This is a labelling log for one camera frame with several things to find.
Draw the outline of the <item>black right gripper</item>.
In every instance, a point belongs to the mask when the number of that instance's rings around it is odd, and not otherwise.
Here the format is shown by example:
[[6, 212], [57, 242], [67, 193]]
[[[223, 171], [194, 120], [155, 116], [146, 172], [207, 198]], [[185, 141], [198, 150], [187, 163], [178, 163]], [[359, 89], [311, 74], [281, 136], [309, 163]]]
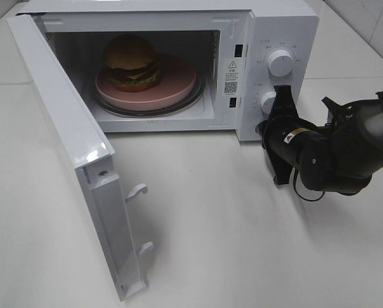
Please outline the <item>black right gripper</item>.
[[275, 99], [267, 121], [260, 124], [262, 146], [274, 171], [274, 183], [287, 185], [291, 171], [307, 185], [323, 170], [323, 135], [299, 119], [290, 85], [275, 85]]

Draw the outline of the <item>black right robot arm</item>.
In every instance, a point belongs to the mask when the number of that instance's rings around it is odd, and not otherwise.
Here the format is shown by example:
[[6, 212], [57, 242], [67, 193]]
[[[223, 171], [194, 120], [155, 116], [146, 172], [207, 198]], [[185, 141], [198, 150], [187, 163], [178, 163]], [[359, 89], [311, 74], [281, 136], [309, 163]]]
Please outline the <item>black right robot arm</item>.
[[383, 91], [345, 105], [323, 98], [329, 114], [324, 126], [298, 115], [290, 86], [277, 85], [275, 92], [259, 131], [276, 185], [301, 178], [309, 190], [353, 196], [383, 168]]

